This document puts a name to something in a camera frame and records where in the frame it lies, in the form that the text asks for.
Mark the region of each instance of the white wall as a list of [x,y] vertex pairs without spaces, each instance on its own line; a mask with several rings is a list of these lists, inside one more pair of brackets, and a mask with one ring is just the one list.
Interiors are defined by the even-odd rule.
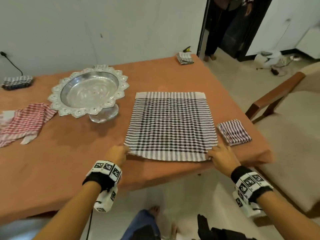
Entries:
[[320,0],[272,0],[246,55],[294,49],[319,20]]
[[[196,53],[206,0],[1,0],[0,51],[26,75]],[[18,76],[0,56],[0,76]]]

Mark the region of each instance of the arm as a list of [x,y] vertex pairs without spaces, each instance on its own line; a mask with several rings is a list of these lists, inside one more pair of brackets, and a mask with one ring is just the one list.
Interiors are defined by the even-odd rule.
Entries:
[[[108,150],[105,160],[121,167],[128,151],[126,146],[114,146]],[[80,239],[100,191],[101,186],[97,182],[86,182],[81,191],[59,210],[34,240]]]
[[[240,166],[240,162],[229,146],[219,144],[213,147],[208,155],[212,157],[216,169],[228,177],[231,177],[233,171]],[[320,226],[274,192],[268,191],[261,194],[257,197],[257,203],[284,239],[320,239]]]

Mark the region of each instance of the chair backrest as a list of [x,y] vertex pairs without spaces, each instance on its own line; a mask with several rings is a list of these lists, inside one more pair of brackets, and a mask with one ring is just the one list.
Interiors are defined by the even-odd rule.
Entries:
[[306,77],[292,92],[308,91],[320,93],[320,62],[308,65],[300,70]]

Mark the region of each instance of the hand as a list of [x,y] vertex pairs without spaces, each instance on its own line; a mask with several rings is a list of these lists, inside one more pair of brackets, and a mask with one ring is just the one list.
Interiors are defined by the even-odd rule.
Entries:
[[215,168],[228,177],[231,177],[234,169],[241,166],[230,146],[226,147],[224,144],[218,144],[212,147],[212,150],[208,151],[207,154],[212,157]]
[[130,149],[126,145],[114,145],[106,152],[104,160],[113,162],[121,167],[126,161],[126,154],[128,152],[130,152]]
[[252,11],[252,3],[249,3],[247,7],[247,11],[244,16],[245,17],[248,16],[251,13],[251,11]]

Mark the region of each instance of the table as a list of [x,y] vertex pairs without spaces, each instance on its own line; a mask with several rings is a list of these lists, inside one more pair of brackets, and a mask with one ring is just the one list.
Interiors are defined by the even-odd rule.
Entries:
[[[130,87],[117,100],[119,114],[104,124],[88,115],[76,119],[55,115],[30,144],[20,140],[0,148],[0,224],[60,209],[81,188],[86,173],[106,150],[123,143],[136,92],[204,92],[214,123],[239,119],[252,141],[234,146],[243,165],[273,161],[270,148],[246,115],[202,61],[180,65],[176,57],[115,65],[128,76]],[[35,78],[29,88],[0,91],[0,111],[46,102],[51,88],[71,72]],[[211,161],[163,162],[129,155],[123,165],[119,192],[137,190],[213,168]]]

